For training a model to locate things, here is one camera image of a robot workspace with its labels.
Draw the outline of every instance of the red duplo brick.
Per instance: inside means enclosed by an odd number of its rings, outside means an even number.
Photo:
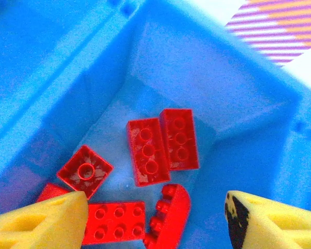
[[[160,122],[169,169],[199,169],[192,110],[165,109]]]
[[[82,245],[141,240],[144,235],[144,202],[89,204]]]
[[[146,249],[175,249],[179,246],[191,210],[188,192],[179,184],[162,188],[157,215],[150,221],[151,231],[143,239]]]
[[[57,176],[74,190],[84,191],[89,200],[112,170],[112,165],[83,145]]]
[[[55,184],[48,183],[48,184],[46,184],[45,188],[43,189],[43,191],[39,195],[36,202],[45,201],[45,200],[48,200],[48,199],[51,199],[51,198],[54,198],[57,196],[64,195],[65,193],[69,193],[69,191],[67,189],[61,188]]]
[[[129,121],[127,133],[136,185],[168,182],[171,178],[159,119]]]

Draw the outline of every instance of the striped fabric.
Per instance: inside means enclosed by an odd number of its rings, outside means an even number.
[[[311,48],[311,0],[249,0],[226,27],[283,66]]]

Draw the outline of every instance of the blue plastic bin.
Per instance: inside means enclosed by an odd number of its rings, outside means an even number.
[[[311,210],[311,91],[188,3],[0,1],[0,213],[65,186],[88,144],[115,167],[91,202],[149,219],[163,184],[135,187],[125,125],[166,107],[193,109],[201,164],[171,173],[192,198],[180,248],[231,248],[231,189]]]

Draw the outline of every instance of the red lego brick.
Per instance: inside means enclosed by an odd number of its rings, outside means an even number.
[[[89,204],[82,245],[141,240],[144,235],[144,202]]]
[[[165,109],[160,114],[169,170],[199,169],[191,109]]]
[[[57,176],[74,190],[84,191],[89,200],[112,170],[112,165],[83,145]]]
[[[64,195],[65,193],[68,193],[68,192],[69,191],[64,189],[64,188],[61,188],[61,187],[59,187],[55,184],[52,184],[52,183],[48,183],[48,184],[46,184],[45,188],[43,189],[43,191],[39,195],[36,202],[45,201],[45,200],[53,198],[53,197]]]
[[[129,121],[127,133],[136,185],[168,182],[171,177],[159,119]]]
[[[167,184],[162,194],[155,206],[157,214],[150,221],[151,230],[143,239],[146,249],[177,248],[189,217],[191,201],[181,185]]]

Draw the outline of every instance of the toy building block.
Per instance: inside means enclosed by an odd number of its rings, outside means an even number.
[[[89,204],[82,245],[141,240],[144,235],[144,202]]]
[[[0,215],[0,249],[80,249],[88,219],[74,191]]]
[[[89,200],[112,170],[112,165],[83,145],[57,176],[74,190],[84,191]]]
[[[69,191],[55,184],[48,183],[46,184],[45,188],[39,195],[36,202],[45,201],[47,199],[51,199],[57,196],[64,195],[65,193],[69,193]]]
[[[234,249],[311,249],[311,212],[229,191],[225,217]]]
[[[162,194],[155,207],[157,215],[150,221],[151,230],[143,239],[146,249],[177,248],[189,217],[191,201],[181,185],[167,184]]]
[[[160,114],[165,151],[170,170],[199,168],[191,109],[165,109]]]
[[[158,118],[129,121],[129,147],[138,187],[168,182],[168,160]]]

